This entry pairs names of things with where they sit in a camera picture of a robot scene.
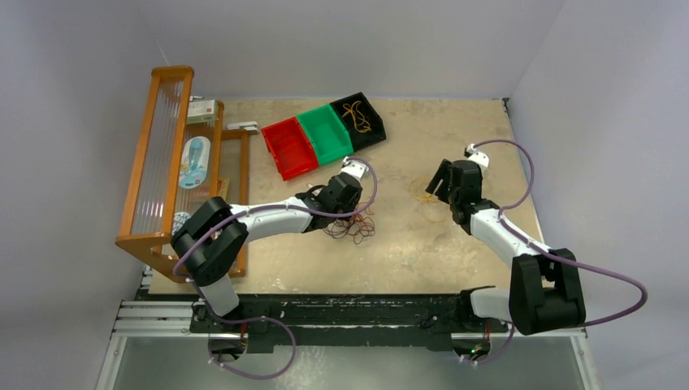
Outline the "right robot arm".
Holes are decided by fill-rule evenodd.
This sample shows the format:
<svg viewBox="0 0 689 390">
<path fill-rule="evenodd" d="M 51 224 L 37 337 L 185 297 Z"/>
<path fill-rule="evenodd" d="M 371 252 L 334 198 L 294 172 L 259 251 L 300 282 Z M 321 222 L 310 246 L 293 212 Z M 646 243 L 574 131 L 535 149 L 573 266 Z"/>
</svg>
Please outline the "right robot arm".
<svg viewBox="0 0 689 390">
<path fill-rule="evenodd" d="M 426 188 L 449 206 L 456 225 L 510 269 L 507 289 L 485 286 L 461 292 L 458 324 L 474 331 L 497 319 L 512 323 L 523 335 L 583 325 L 586 307 L 574 254 L 533 241 L 483 197 L 482 184 L 478 163 L 445 159 Z"/>
</svg>

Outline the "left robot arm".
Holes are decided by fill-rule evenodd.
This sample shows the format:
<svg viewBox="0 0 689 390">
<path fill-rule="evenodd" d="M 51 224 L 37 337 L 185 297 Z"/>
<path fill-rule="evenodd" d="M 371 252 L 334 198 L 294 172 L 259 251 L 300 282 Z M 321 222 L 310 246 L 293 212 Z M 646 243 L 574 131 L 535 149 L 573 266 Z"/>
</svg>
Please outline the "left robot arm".
<svg viewBox="0 0 689 390">
<path fill-rule="evenodd" d="M 281 234 L 322 230 L 353 215 L 364 174 L 343 168 L 325 185 L 256 206 L 231 205 L 212 197 L 171 238 L 180 261 L 174 275 L 188 275 L 210 304 L 210 321 L 221 332 L 235 331 L 241 325 L 242 310 L 228 272 L 244 245 Z"/>
</svg>

